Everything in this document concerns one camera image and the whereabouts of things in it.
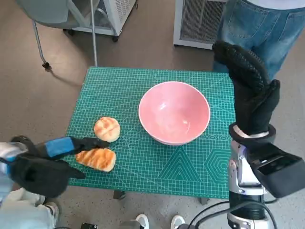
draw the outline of bread roll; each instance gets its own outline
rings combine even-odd
[[[110,149],[81,151],[79,154],[75,155],[75,157],[78,163],[105,172],[109,172],[113,169],[116,160],[115,152]]]
[[[106,142],[114,142],[120,137],[120,125],[118,121],[110,117],[102,117],[95,123],[95,135]]]

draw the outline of cable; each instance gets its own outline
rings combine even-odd
[[[221,204],[229,204],[229,203],[230,203],[229,201],[223,201],[223,202],[219,202],[219,203],[217,203],[217,204],[213,204],[213,205],[209,206],[208,208],[203,209],[201,212],[199,212],[199,213],[192,219],[192,221],[190,222],[190,224],[189,224],[189,226],[187,227],[187,229],[190,229],[190,226],[194,223],[194,221],[195,221],[202,213],[204,213],[205,211],[207,211],[207,210],[209,210],[209,209],[211,209],[211,208],[213,208],[213,207],[216,207],[216,206],[218,206],[218,205],[221,205]]]
[[[270,209],[269,209],[265,204],[259,203],[259,202],[256,202],[256,201],[246,201],[246,202],[244,202],[244,203],[241,203],[241,204],[236,205],[236,206],[233,207],[233,208],[227,208],[227,209],[225,209],[225,210],[217,211],[217,212],[215,212],[215,213],[213,213],[213,214],[210,214],[210,215],[208,215],[208,216],[206,216],[206,217],[203,217],[201,220],[199,220],[199,221],[196,223],[195,228],[199,228],[199,226],[200,226],[203,222],[205,222],[206,220],[208,220],[208,219],[211,219],[211,218],[213,218],[213,217],[219,216],[219,215],[224,214],[224,213],[229,213],[229,212],[238,210],[238,209],[243,208],[243,207],[245,207],[245,206],[247,206],[247,205],[249,205],[249,204],[256,204],[256,205],[262,206],[262,207],[268,212],[268,214],[269,214],[269,216],[270,216],[270,218],[271,218],[271,221],[272,221],[272,223],[273,223],[274,229],[277,229],[277,224],[276,224],[275,218],[274,218],[272,212],[270,211]]]

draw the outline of green cutting mat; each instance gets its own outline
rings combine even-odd
[[[207,98],[211,120],[204,134],[183,146],[165,146],[142,128],[138,105],[145,92],[165,81],[196,87]],[[102,116],[116,118],[121,137],[111,144],[117,161],[110,173],[67,161],[86,174],[71,179],[75,186],[227,198],[228,125],[234,121],[234,94],[227,74],[92,67],[88,70],[67,135],[95,137],[93,126]]]

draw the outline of light blue pants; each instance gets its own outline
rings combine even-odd
[[[305,26],[305,8],[272,10],[246,0],[229,0],[224,8],[218,40],[252,50],[265,63],[272,80]],[[215,72],[228,72],[214,62]]]
[[[52,229],[55,219],[42,205],[45,197],[20,188],[4,199],[0,208],[1,229]]]

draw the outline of chair wheel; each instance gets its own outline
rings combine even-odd
[[[118,40],[119,40],[119,37],[116,37],[116,36],[113,36],[113,37],[112,37],[112,41],[113,41],[113,42],[118,42]]]
[[[44,67],[44,69],[45,69],[47,72],[51,71],[51,69],[52,69],[51,65],[50,65],[48,62],[43,63],[42,66]]]

